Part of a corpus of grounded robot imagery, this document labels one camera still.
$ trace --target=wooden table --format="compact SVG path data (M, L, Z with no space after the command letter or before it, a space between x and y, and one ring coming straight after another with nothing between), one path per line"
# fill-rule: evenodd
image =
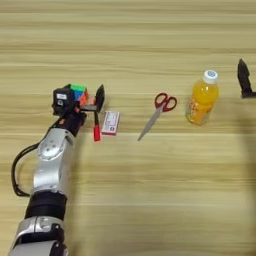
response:
M1 0L0 254L6 255L27 198L10 166L55 120L52 91L106 87L120 111L116 137L77 139L66 242L71 256L256 254L256 100L242 100L239 58L256 89L255 0ZM193 83L220 74L210 122L184 117ZM141 142L159 92L176 96ZM32 183L35 153L19 167Z

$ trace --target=silver robot arm segment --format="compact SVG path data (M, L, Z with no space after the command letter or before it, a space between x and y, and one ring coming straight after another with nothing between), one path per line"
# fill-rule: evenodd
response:
M51 129L40 143L30 204L9 256L68 255L63 219L74 143L75 137L61 128Z

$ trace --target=small box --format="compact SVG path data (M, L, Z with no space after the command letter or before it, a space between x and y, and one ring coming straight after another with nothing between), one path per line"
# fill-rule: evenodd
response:
M106 111L105 120L102 126L102 134L104 135L116 135L117 127L119 123L119 112Z

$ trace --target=black object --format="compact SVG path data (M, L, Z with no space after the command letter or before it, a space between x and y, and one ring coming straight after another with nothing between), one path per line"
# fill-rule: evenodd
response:
M35 216L51 216L64 220L67 198L50 191L37 192L29 200L25 219Z
M70 85L64 88L58 88L53 91L53 114L56 116L62 115L64 112L71 110L75 105L74 91Z
M96 96L95 96L95 105L97 106L97 112L101 111L104 100L105 100L105 89L104 89L104 85L102 84L97 90Z
M256 92L252 91L249 79L250 72L246 63L240 59L237 68L237 77L242 89L242 98L255 98Z

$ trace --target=orange juice bottle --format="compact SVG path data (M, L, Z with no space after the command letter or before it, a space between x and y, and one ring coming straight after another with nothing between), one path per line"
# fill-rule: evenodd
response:
M209 119L210 112L219 96L218 73L214 70L204 72L203 79L193 87L192 99L186 112L187 119L196 125L203 125Z

